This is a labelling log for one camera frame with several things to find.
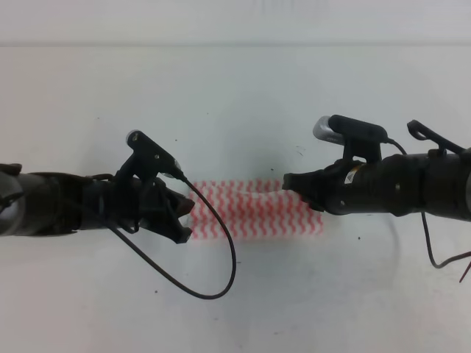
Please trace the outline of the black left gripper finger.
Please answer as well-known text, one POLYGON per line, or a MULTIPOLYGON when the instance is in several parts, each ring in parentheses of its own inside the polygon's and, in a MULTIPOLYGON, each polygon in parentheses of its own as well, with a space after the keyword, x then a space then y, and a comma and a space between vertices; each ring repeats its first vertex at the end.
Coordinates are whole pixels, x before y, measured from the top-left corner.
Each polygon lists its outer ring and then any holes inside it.
POLYGON ((163 198, 170 204, 171 210, 177 217, 183 217, 191 213, 195 206, 194 201, 168 188, 162 179, 159 179, 157 183, 163 192, 163 198))
POLYGON ((176 244, 186 243, 192 234, 192 230, 184 227, 178 219, 152 220, 146 224, 146 229, 176 244))

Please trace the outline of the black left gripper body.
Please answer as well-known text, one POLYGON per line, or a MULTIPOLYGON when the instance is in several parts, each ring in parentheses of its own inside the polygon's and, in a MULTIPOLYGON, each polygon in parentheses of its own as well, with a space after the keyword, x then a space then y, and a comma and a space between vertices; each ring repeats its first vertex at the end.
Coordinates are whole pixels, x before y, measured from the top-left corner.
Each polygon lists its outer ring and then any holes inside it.
POLYGON ((141 228, 158 235, 173 234, 173 191, 159 178, 115 182, 109 174, 87 177, 82 206, 84 230, 113 225, 130 234, 141 228))

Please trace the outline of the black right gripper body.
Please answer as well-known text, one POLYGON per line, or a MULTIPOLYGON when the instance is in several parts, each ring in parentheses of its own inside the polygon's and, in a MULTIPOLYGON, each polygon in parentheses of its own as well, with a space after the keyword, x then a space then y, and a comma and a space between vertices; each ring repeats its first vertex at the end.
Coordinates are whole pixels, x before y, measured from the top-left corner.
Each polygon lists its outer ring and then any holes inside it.
POLYGON ((400 156, 378 163, 338 160, 316 172, 316 203, 333 215, 401 214, 396 191, 400 156))

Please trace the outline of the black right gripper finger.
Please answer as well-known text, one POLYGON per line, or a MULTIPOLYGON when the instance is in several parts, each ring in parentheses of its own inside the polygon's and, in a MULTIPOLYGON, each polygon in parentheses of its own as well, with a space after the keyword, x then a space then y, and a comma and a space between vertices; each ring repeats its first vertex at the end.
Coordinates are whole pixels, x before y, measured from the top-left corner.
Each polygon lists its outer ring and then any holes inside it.
POLYGON ((323 195, 318 193, 301 193, 300 197, 302 202, 305 202, 310 209, 318 212, 325 211, 325 198, 323 195))
POLYGON ((288 173, 283 176, 283 190, 291 191, 319 191, 329 182, 324 170, 295 174, 288 173))

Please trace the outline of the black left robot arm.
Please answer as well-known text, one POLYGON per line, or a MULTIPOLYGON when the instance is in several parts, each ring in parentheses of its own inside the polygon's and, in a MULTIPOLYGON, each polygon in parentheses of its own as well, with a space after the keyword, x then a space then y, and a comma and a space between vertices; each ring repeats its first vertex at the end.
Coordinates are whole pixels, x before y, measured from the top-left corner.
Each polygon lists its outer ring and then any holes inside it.
POLYGON ((146 229, 185 243, 191 229, 180 223, 194 202, 155 178, 117 178, 22 172, 1 165, 1 234, 58 236, 109 226, 130 234, 146 229))

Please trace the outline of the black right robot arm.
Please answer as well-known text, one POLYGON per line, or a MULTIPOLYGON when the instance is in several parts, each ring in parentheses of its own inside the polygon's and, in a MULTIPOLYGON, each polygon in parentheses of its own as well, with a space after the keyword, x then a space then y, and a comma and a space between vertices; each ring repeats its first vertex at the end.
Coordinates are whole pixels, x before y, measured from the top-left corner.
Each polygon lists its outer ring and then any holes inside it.
POLYGON ((343 146, 343 156, 324 169, 285 174, 284 190, 297 193, 312 210, 333 215, 411 213, 470 219, 470 150, 413 120, 408 131, 437 147, 424 154, 382 157, 380 146, 393 143, 378 125, 342 115, 320 118, 316 138, 343 146))

